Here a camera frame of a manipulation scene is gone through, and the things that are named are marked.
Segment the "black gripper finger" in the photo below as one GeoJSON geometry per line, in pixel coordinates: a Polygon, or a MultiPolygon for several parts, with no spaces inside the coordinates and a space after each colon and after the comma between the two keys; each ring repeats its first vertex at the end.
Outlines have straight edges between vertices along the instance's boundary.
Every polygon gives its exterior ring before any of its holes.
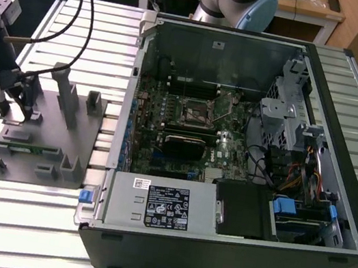
{"type": "Polygon", "coordinates": [[[10,90],[3,90],[1,93],[1,98],[0,98],[0,115],[1,117],[5,117],[10,110],[10,104],[7,100],[7,96],[11,97],[11,91],[10,90]]]}
{"type": "Polygon", "coordinates": [[[25,121],[30,121],[31,116],[33,115],[33,108],[36,105],[37,97],[42,93],[43,90],[38,75],[30,76],[24,79],[23,94],[20,100],[20,108],[25,117],[25,121]]]}

